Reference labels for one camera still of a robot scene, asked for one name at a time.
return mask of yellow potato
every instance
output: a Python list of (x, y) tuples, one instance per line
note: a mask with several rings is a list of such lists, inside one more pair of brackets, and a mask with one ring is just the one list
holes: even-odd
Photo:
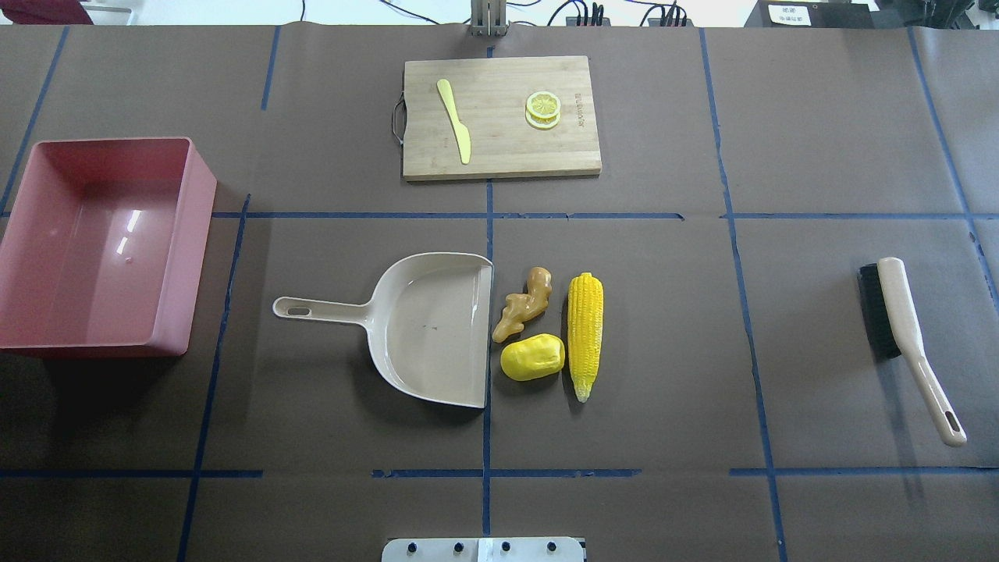
[(499, 355), (499, 366), (515, 381), (529, 381), (557, 373), (565, 365), (565, 344), (551, 334), (537, 334), (511, 343)]

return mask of brush bristles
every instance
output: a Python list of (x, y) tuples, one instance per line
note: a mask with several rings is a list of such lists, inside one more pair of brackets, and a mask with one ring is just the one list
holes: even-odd
[(877, 273), (877, 264), (869, 264), (860, 268), (857, 275), (860, 285), (860, 305), (864, 314), (864, 324), (867, 327), (867, 341), (878, 357), (891, 359), (902, 354), (891, 333), (891, 322), (888, 320), (888, 309), (884, 304), (884, 293), (881, 290), (881, 278)]

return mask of label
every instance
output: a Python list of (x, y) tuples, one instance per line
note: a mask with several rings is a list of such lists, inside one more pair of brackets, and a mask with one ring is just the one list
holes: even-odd
[(582, 116), (582, 94), (575, 95), (575, 123), (579, 127), (586, 126), (586, 119)]
[(768, 4), (770, 21), (783, 25), (811, 25), (807, 6), (777, 6)]

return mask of white sticker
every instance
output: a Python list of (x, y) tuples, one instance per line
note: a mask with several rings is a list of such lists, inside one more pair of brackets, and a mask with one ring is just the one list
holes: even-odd
[(807, 6), (776, 6), (768, 4), (770, 21), (783, 25), (811, 25)]

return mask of brush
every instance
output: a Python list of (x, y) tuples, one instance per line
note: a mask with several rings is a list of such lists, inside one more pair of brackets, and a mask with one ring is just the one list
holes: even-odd
[(905, 264), (898, 258), (881, 258), (861, 267), (858, 279), (867, 339), (874, 354), (883, 359), (905, 358), (940, 439), (951, 447), (964, 445), (968, 437), (926, 359)]

